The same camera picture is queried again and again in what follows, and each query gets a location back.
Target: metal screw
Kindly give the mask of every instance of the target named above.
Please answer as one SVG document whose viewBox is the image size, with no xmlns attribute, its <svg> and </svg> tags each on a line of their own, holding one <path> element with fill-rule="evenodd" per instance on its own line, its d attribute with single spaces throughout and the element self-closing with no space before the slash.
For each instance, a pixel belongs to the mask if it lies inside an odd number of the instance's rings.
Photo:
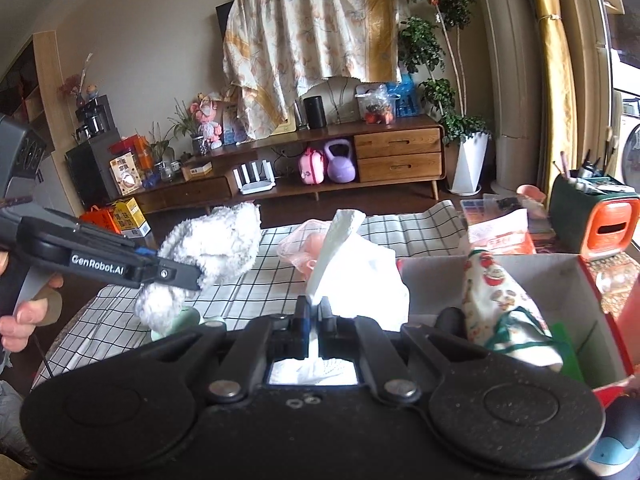
<svg viewBox="0 0 640 480">
<path fill-rule="evenodd" d="M 302 406 L 305 405 L 305 403 L 302 402 L 300 399 L 287 399 L 285 404 L 294 410 L 298 410 L 299 408 L 302 408 Z"/>
<path fill-rule="evenodd" d="M 240 384 L 235 381 L 213 381 L 209 385 L 209 391 L 219 397 L 231 398 L 240 393 Z"/>
<path fill-rule="evenodd" d="M 407 379 L 391 379 L 385 383 L 385 390 L 395 397 L 405 399 L 411 397 L 418 390 L 418 386 Z"/>
</svg>

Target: black cylindrical speaker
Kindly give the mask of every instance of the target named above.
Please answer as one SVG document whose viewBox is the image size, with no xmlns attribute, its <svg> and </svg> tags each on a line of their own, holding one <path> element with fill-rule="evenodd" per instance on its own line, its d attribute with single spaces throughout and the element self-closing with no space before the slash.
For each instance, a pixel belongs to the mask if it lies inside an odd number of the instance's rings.
<svg viewBox="0 0 640 480">
<path fill-rule="evenodd" d="M 326 117 L 324 116 L 324 106 L 322 106 L 322 98 L 319 95 L 307 97 L 304 99 L 306 123 L 310 130 L 316 128 L 324 128 L 326 126 Z"/>
</svg>

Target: beige wall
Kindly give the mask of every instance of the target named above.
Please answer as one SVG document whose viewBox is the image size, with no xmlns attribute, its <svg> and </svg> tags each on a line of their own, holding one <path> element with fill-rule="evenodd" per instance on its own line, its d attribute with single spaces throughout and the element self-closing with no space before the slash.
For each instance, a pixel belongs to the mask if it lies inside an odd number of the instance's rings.
<svg viewBox="0 0 640 480">
<path fill-rule="evenodd" d="M 222 40 L 215 7 L 229 0 L 89 0 L 57 28 L 63 75 L 79 72 L 93 52 L 87 82 L 109 97 L 127 137 L 159 121 L 163 130 L 174 97 L 190 100 L 223 86 Z M 494 116 L 486 35 L 479 7 L 462 35 L 469 113 Z M 343 82 L 332 84 L 339 96 Z M 177 154 L 187 139 L 173 142 Z"/>
</svg>

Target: pink backpack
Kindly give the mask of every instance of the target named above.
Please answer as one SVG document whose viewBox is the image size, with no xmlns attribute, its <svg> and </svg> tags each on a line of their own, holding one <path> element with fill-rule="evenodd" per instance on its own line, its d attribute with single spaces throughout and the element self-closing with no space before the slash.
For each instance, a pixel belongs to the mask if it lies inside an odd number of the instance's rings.
<svg viewBox="0 0 640 480">
<path fill-rule="evenodd" d="M 324 180 L 324 155 L 318 150 L 307 148 L 298 159 L 300 178 L 305 184 L 322 184 Z"/>
</svg>

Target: pink stuffed animal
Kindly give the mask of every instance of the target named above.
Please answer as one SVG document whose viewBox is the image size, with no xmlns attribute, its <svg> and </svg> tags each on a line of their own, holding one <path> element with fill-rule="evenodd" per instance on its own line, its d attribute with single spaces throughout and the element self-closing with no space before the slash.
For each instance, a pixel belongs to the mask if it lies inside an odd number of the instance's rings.
<svg viewBox="0 0 640 480">
<path fill-rule="evenodd" d="M 215 121 L 218 104 L 211 97 L 198 94 L 198 101 L 189 107 L 190 113 L 198 121 L 198 134 L 204 136 L 211 149 L 222 146 L 222 126 Z"/>
</svg>

